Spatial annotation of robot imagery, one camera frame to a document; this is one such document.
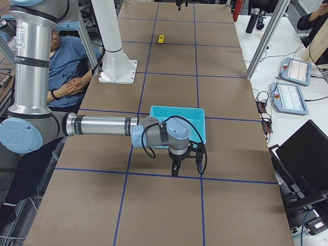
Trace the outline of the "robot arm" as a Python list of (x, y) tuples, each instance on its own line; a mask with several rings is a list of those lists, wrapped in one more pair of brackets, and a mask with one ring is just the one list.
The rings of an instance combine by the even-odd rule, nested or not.
[(10, 151), (26, 154), (64, 136), (100, 134), (131, 137), (136, 148), (166, 146), (172, 159), (173, 176), (188, 158), (190, 126), (180, 116), (165, 121), (154, 117), (85, 116), (54, 112), (48, 99), (51, 32), (80, 27), (77, 1), (12, 1), (16, 20), (15, 99), (8, 118), (1, 124), (1, 143)]

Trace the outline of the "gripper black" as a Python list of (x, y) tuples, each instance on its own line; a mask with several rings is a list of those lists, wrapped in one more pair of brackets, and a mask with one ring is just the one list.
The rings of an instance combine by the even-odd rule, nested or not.
[(185, 6), (187, 7), (189, 3), (189, 0), (176, 0), (176, 6), (178, 7), (178, 10), (181, 10), (181, 5), (185, 4)]
[(170, 153), (170, 158), (172, 159), (171, 175), (173, 177), (178, 177), (181, 162), (185, 159), (185, 157), (184, 157), (184, 155), (176, 155), (176, 154)]

